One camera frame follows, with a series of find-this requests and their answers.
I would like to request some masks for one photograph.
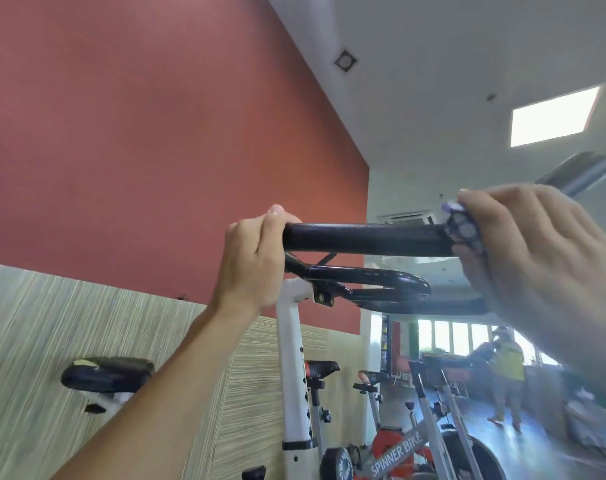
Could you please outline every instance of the hand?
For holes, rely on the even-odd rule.
[[[267,214],[227,228],[223,259],[210,306],[254,320],[278,298],[285,268],[283,229],[300,220],[273,205]]]
[[[605,343],[606,234],[582,206],[543,185],[462,191],[459,201],[479,225],[487,258],[453,250],[493,311],[557,356],[588,340]]]

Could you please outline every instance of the yellow shirt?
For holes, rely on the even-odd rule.
[[[523,349],[516,342],[501,342],[490,361],[490,366],[499,376],[524,381],[523,361]]]

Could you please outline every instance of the patterned cleaning rag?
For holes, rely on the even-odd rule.
[[[444,215],[445,232],[452,241],[465,244],[477,254],[484,254],[481,231],[468,210],[456,201],[445,202],[441,206]]]

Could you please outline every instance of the gray bike frame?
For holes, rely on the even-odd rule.
[[[377,480],[383,478],[392,470],[401,465],[411,455],[416,454],[427,444],[430,445],[430,451],[434,458],[434,467],[439,480],[457,480],[456,471],[452,465],[450,454],[443,441],[443,434],[439,428],[436,418],[432,413],[430,403],[425,397],[423,385],[418,374],[413,374],[412,379],[419,395],[419,407],[423,414],[423,420],[403,433],[404,439],[392,446],[381,458],[375,458],[363,465],[363,469],[358,471],[358,475]],[[459,405],[454,399],[451,387],[444,381],[440,388],[440,393],[445,400],[443,407],[446,413],[451,413],[454,427],[459,435],[463,450],[470,464],[472,478],[474,480],[483,480],[481,470],[472,451],[472,442],[467,434],[467,428],[463,422]]]

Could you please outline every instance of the square ceiling light panel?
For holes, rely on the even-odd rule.
[[[523,106],[512,112],[510,146],[536,143],[585,130],[600,87]]]

